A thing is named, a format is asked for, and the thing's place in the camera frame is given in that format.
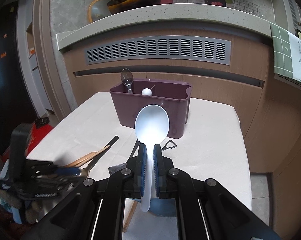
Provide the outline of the gloved left hand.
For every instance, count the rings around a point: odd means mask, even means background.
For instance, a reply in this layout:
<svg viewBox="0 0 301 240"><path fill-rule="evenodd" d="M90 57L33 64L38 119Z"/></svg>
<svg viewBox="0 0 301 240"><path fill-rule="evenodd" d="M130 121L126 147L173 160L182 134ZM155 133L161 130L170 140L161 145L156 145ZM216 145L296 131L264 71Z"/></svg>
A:
<svg viewBox="0 0 301 240"><path fill-rule="evenodd" d="M38 222L42 207L35 200L23 200L0 189L0 210L11 215L17 224L35 224Z"/></svg>

